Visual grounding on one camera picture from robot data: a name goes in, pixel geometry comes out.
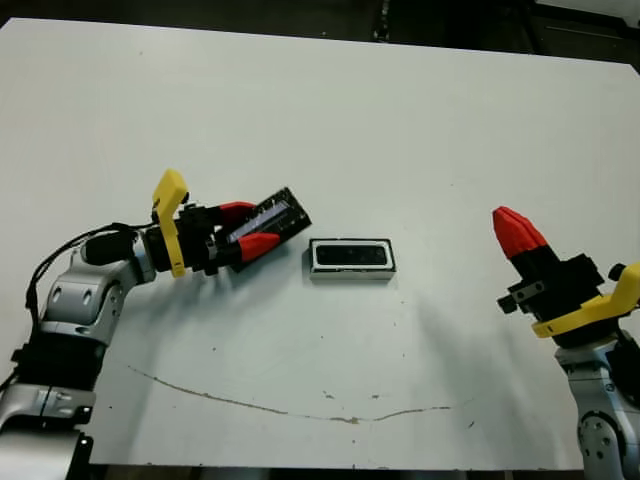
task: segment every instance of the yellow gripper bracket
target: yellow gripper bracket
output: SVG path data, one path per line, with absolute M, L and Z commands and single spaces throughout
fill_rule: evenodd
M 171 168 L 164 172 L 160 183 L 153 192 L 153 217 L 160 225 L 171 262 L 171 274 L 174 277 L 183 276 L 186 270 L 173 214 L 187 196 L 187 184 L 182 175 Z
M 547 322 L 534 323 L 533 331 L 540 338 L 554 337 L 590 323 L 628 314 L 640 300 L 640 262 L 622 270 L 615 290 L 610 295 L 594 297 L 579 310 Z

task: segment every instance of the black rectangular object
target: black rectangular object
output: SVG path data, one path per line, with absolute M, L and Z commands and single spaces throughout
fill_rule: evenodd
M 284 187 L 256 205 L 251 213 L 233 228 L 216 232 L 216 240 L 226 244 L 250 233 L 277 233 L 283 244 L 311 225 L 311 219 L 288 187 Z M 240 272 L 252 262 L 233 265 Z
M 379 238 L 313 238 L 309 263 L 314 279 L 388 280 L 396 271 L 391 241 Z

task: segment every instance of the white table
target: white table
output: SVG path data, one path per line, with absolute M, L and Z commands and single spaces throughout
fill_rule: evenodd
M 90 227 L 145 221 L 173 166 L 207 205 L 289 185 L 314 225 L 239 276 L 164 274 L 131 294 L 92 461 L 580 468 L 553 342 L 496 305 L 518 277 L 491 211 L 521 211 L 603 272 L 637 260 L 639 124 L 625 65 L 12 20 L 0 373 L 35 264 Z M 314 285 L 314 236 L 390 237 L 398 272 Z

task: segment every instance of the brown stain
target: brown stain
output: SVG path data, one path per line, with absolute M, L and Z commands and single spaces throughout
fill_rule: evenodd
M 215 400 L 216 402 L 228 403 L 229 405 L 236 405 L 238 407 L 253 408 L 256 410 L 262 410 L 263 412 L 275 413 L 276 415 L 288 415 L 288 412 L 285 412 L 284 410 L 263 407 L 262 405 L 256 405 L 254 403 L 240 402 L 238 400 L 232 400 L 230 398 L 216 397 L 215 395 L 211 395 L 206 392 L 196 392 L 194 390 L 189 390 L 188 388 L 179 387 L 178 385 L 174 385 L 173 383 L 165 382 L 164 380 L 158 377 L 154 377 L 147 373 L 141 372 L 140 370 L 133 368 L 131 365 L 127 365 L 127 366 L 129 367 L 129 369 L 133 370 L 138 375 L 142 375 L 145 378 L 153 380 L 154 382 L 157 382 L 160 385 L 164 385 L 165 387 L 171 388 L 172 390 L 177 390 L 178 392 L 187 393 L 189 395 L 195 395 L 197 397 L 207 398 L 209 400 Z
M 383 422 L 385 420 L 388 420 L 390 418 L 394 418 L 394 417 L 399 417 L 401 415 L 410 415 L 410 414 L 416 414 L 416 413 L 424 413 L 424 412 L 430 412 L 430 411 L 434 411 L 434 410 L 451 410 L 452 407 L 445 405 L 445 406 L 436 406 L 436 407 L 428 407 L 428 408 L 413 408 L 413 409 L 407 409 L 407 410 L 399 410 L 397 412 L 392 412 L 389 413 L 387 415 L 382 415 L 381 417 L 373 417 L 373 418 L 363 418 L 363 417 L 318 417 L 315 415 L 304 415 L 304 414 L 298 414 L 298 413 L 289 413 L 286 412 L 284 410 L 278 410 L 277 408 L 271 408 L 271 407 L 265 407 L 263 405 L 258 405 L 255 403 L 248 403 L 248 402 L 241 402 L 239 400 L 233 400 L 230 398 L 224 398 L 224 397 L 218 397 L 215 395 L 211 395 L 210 393 L 207 392 L 196 392 L 195 390 L 189 390 L 188 388 L 184 388 L 184 387 L 180 387 L 179 385 L 174 385 L 173 383 L 169 383 L 165 380 L 162 380 L 158 377 L 154 377 L 153 375 L 149 375 L 148 373 L 145 373 L 141 370 L 138 370 L 137 368 L 132 367 L 131 365 L 127 365 L 127 368 L 129 370 L 131 370 L 134 373 L 137 373 L 138 375 L 141 375 L 149 380 L 152 380 L 156 383 L 159 383 L 160 385 L 163 385 L 167 388 L 170 388 L 171 390 L 175 390 L 177 392 L 182 392 L 182 393 L 186 393 L 188 395 L 195 395 L 197 397 L 202 397 L 202 398 L 206 398 L 207 400 L 213 400 L 216 402 L 221 402 L 221 403 L 226 403 L 228 405 L 235 405 L 237 407 L 244 407 L 244 408 L 251 408 L 254 410 L 260 410 L 262 412 L 267 412 L 267 413 L 273 413 L 275 415 L 286 415 L 289 417 L 294 417 L 294 418 L 304 418 L 304 419 L 308 419 L 308 420 L 321 420 L 321 421 L 326 421 L 326 422 L 339 422 L 339 423 L 346 423 L 348 425 L 360 425 L 361 423 L 373 423 L 373 422 Z M 471 398 L 465 402 L 463 402 L 462 404 L 460 404 L 459 406 L 464 406 L 467 403 L 470 403 L 474 400 L 474 398 Z

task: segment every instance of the wire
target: wire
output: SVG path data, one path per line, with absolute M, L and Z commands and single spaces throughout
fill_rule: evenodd
M 16 369 L 14 368 L 13 372 L 11 372 L 11 375 L 9 375 L 7 377 L 7 379 L 4 382 L 2 382 L 2 385 L 0 385 L 0 392 L 5 390 L 9 386 L 9 384 L 13 381 L 13 379 L 16 378 L 17 374 L 18 373 L 16 372 Z
M 53 265 L 53 262 L 55 262 L 55 260 L 62 255 L 64 252 L 66 252 L 67 250 L 70 250 L 72 248 L 75 248 L 79 245 L 82 244 L 83 241 L 85 241 L 87 238 L 92 237 L 94 235 L 97 235 L 99 233 L 104 233 L 104 232 L 133 232 L 135 230 L 142 230 L 142 229 L 146 229 L 149 228 L 151 226 L 153 226 L 154 223 L 148 223 L 146 225 L 127 225 L 125 223 L 118 223 L 118 222 L 114 222 L 111 223 L 109 225 L 105 225 L 104 227 L 100 227 L 100 228 L 95 228 L 93 230 L 89 230 L 88 232 L 85 232 L 81 235 L 78 235 L 74 238 L 72 238 L 71 240 L 69 240 L 68 242 L 64 243 L 61 247 L 57 248 L 51 255 L 49 255 L 47 258 L 45 258 L 35 269 L 35 271 L 33 272 L 33 275 L 31 276 L 31 280 L 29 281 L 29 286 L 27 287 L 27 292 L 26 292 L 26 301 L 25 301 L 25 307 L 27 310 L 29 310 L 29 313 L 31 314 L 31 333 L 29 334 L 29 340 L 28 342 L 31 341 L 31 339 L 33 338 L 33 336 L 37 333 L 38 331 L 38 324 L 40 322 L 40 318 L 39 318 L 39 314 L 38 314 L 38 282 L 42 279 L 42 277 L 44 276 L 45 273 L 47 273 L 47 270 L 49 270 L 49 268 L 51 267 L 51 265 Z M 0 392 L 2 392 L 3 390 L 5 390 L 10 384 L 11 382 L 16 378 L 16 376 L 18 375 L 17 372 L 17 368 L 14 368 L 13 372 L 11 373 L 11 375 L 9 375 L 7 377 L 7 379 L 2 382 L 2 384 L 0 384 Z

